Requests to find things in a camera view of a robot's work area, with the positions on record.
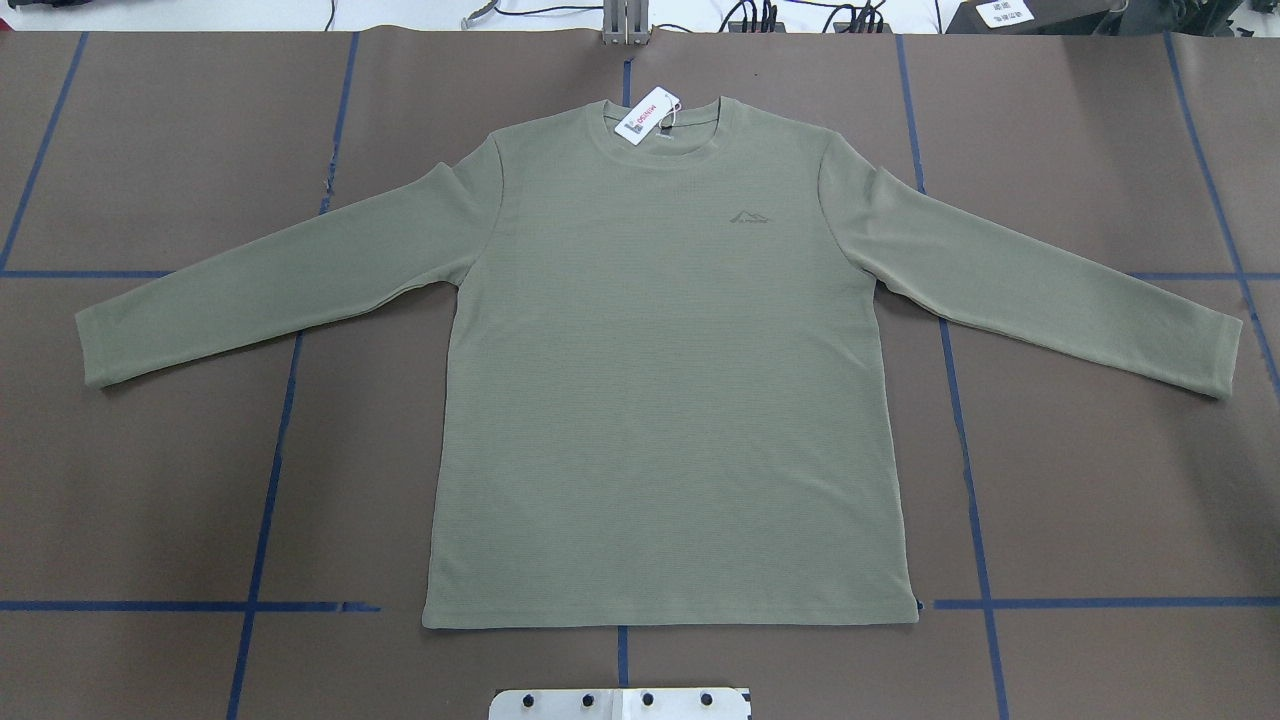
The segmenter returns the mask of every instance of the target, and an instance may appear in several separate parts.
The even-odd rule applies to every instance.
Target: brown table surface
[[[0,33],[0,717],[483,719],[500,688],[712,684],[758,719],[1274,717],[1276,67],[1276,41],[1178,36]],[[1242,318],[1234,397],[882,288],[919,624],[429,632],[451,286],[83,386],[81,307],[655,83],[831,127]]]

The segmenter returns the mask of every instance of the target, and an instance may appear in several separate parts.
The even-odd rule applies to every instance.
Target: olive green shirt
[[[88,307],[86,382],[457,286],[431,628],[915,621],[877,279],[1230,393],[1236,318],[923,196],[832,131],[723,97],[632,146],[625,113],[497,131]]]

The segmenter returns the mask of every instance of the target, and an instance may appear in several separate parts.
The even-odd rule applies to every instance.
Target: clothing label
[[[653,88],[644,100],[636,102],[635,108],[622,122],[613,128],[613,132],[627,138],[631,145],[640,145],[640,141],[658,127],[668,114],[680,109],[680,99],[667,92],[662,87]]]
[[[1036,19],[1023,0],[997,0],[978,5],[975,10],[982,15],[982,22],[987,23],[987,27],[1015,26]]]

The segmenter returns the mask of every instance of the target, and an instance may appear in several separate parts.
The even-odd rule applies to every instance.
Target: metal bracket
[[[604,0],[605,45],[649,44],[649,0]]]
[[[751,720],[746,688],[502,691],[489,720]]]

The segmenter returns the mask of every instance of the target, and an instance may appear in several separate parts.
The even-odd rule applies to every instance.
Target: shirt sleeve
[[[1230,397],[1238,318],[922,195],[838,135],[818,176],[849,261],[931,313]]]
[[[490,136],[456,167],[255,240],[76,314],[84,383],[104,387],[461,284],[502,205]]]

